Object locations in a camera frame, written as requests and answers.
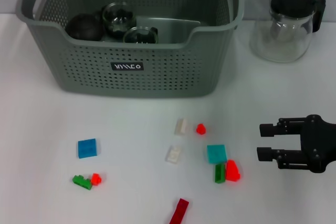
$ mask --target red lego brick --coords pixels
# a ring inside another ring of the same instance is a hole
[[[94,186],[98,186],[100,183],[101,183],[101,177],[99,176],[99,174],[94,173],[91,178],[91,184],[93,184]]]
[[[181,224],[184,214],[187,211],[188,205],[189,205],[188,201],[184,199],[180,199],[180,201],[178,202],[176,206],[175,213],[171,221],[169,222],[169,224]]]
[[[203,125],[203,123],[199,124],[197,126],[197,129],[196,129],[196,132],[199,134],[199,135],[204,135],[206,133],[206,128],[205,126]]]
[[[229,159],[226,164],[226,180],[237,182],[240,180],[240,173],[236,162]]]

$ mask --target black pot lid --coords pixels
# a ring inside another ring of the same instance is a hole
[[[271,9],[274,13],[291,18],[305,18],[312,15],[316,0],[271,0]]]

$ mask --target green lego brick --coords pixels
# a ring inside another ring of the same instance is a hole
[[[215,182],[217,184],[225,182],[225,164],[215,166]]]
[[[82,175],[75,175],[74,178],[72,179],[72,181],[76,184],[79,185],[81,187],[84,187],[88,190],[91,190],[92,188],[92,184],[90,179],[84,179]]]

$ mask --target lego brick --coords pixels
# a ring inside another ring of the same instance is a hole
[[[226,164],[226,180],[237,182],[240,180],[240,173],[236,162],[229,159]]]
[[[78,141],[78,157],[93,157],[97,155],[97,143],[96,139],[88,139],[83,141]]]
[[[225,152],[225,145],[208,145],[207,146],[208,159],[210,164],[226,163],[227,157]]]
[[[225,182],[225,164],[215,166],[215,182],[217,184]]]
[[[72,181],[85,189],[91,190],[92,188],[91,181],[89,179],[84,179],[82,175],[75,175]]]
[[[187,132],[188,121],[186,119],[179,119],[175,128],[175,135],[185,135]]]
[[[199,135],[204,135],[206,133],[206,128],[204,126],[203,123],[199,124],[196,128],[196,132],[199,134]]]
[[[180,201],[178,202],[176,206],[175,213],[171,221],[169,222],[169,224],[181,224],[184,214],[187,211],[188,205],[189,205],[188,201],[184,199],[180,199]]]
[[[99,174],[94,173],[91,178],[91,184],[93,184],[94,186],[98,186],[100,183],[101,177],[99,176]]]
[[[181,153],[181,147],[172,146],[169,149],[166,161],[170,162],[170,163],[173,163],[173,164],[177,164],[177,161],[179,160],[178,158],[180,156],[180,153]]]

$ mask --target white lego brick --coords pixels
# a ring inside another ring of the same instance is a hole
[[[175,128],[175,135],[184,135],[187,132],[188,121],[187,119],[179,119]]]
[[[167,162],[177,164],[177,161],[179,160],[179,156],[181,153],[181,147],[180,146],[172,146],[169,149],[168,155],[167,155]]]

